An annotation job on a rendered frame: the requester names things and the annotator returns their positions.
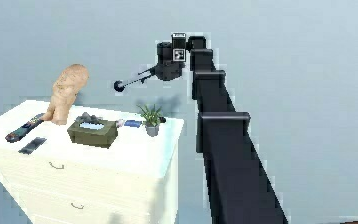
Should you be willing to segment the black multicoloured remote control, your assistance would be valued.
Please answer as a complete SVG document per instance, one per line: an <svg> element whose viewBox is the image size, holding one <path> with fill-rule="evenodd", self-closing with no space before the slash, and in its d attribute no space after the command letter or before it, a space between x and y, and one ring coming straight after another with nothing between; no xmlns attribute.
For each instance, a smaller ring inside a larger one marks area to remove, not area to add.
<svg viewBox="0 0 358 224"><path fill-rule="evenodd" d="M28 133L30 133L34 128L39 126L43 122L43 113L37 114L25 124L17 128L16 130L10 132L6 135L5 140L9 143L15 143L24 138Z"/></svg>

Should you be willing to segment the tan stone sculpture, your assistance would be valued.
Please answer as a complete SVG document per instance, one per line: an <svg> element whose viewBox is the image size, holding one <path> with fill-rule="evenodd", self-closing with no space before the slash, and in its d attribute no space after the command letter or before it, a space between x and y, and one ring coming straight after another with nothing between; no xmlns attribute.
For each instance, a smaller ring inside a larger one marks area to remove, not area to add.
<svg viewBox="0 0 358 224"><path fill-rule="evenodd" d="M88 69L81 64L73 64L64 69L53 84L50 104L42 120L66 125L77 94L87 84L88 79Z"/></svg>

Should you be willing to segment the white chest of drawers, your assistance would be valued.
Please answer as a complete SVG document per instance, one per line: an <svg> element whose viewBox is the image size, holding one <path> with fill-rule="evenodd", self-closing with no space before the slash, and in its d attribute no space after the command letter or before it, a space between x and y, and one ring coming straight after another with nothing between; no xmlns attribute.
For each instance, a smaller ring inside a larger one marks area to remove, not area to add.
<svg viewBox="0 0 358 224"><path fill-rule="evenodd" d="M50 122L5 140L46 108L27 100L0 116L0 182L33 224L175 223L183 120L168 119L156 137L122 127L109 148L72 143L66 127ZM46 142L19 153L36 137Z"/></svg>

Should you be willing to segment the green houseplant in grey pot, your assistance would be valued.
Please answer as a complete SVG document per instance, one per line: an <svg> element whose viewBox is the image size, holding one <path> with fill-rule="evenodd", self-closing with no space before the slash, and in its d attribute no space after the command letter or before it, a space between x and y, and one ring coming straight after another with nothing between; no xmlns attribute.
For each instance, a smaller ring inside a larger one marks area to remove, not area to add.
<svg viewBox="0 0 358 224"><path fill-rule="evenodd" d="M139 105L138 108L141 111L141 117L144 119L143 125L146 132L150 137L156 137L159 133L159 127L161 123L161 108L156 105Z"/></svg>

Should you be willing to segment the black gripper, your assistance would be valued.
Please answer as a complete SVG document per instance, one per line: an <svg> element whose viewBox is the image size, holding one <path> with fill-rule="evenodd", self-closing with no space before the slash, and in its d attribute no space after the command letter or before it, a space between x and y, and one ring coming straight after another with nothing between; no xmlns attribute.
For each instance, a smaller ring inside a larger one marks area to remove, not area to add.
<svg viewBox="0 0 358 224"><path fill-rule="evenodd" d="M157 44L157 67L149 68L139 72L135 78L129 80L118 80L113 84L117 92L123 92L124 89L133 83L144 83L146 79L157 76L162 81L171 81L182 75L182 69L185 67L186 49L176 47L171 42L160 42Z"/></svg>

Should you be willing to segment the grey lumpy object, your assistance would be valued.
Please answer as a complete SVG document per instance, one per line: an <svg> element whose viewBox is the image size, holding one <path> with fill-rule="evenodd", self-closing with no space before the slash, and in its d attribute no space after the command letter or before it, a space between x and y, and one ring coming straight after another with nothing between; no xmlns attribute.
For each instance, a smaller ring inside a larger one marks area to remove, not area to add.
<svg viewBox="0 0 358 224"><path fill-rule="evenodd" d="M92 123L92 124L98 124L100 120L101 120L101 117L97 117L95 115L90 115L87 112L84 112L82 115L78 116L75 119L76 122Z"/></svg>

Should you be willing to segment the olive green tissue box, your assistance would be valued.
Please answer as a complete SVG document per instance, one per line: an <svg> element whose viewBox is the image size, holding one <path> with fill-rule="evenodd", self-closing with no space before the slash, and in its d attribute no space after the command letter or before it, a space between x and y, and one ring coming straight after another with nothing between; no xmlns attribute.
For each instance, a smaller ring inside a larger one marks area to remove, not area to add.
<svg viewBox="0 0 358 224"><path fill-rule="evenodd" d="M102 128L90 129L81 127L81 122L75 121L68 129L72 143L109 148L118 136L115 121L100 120Z"/></svg>

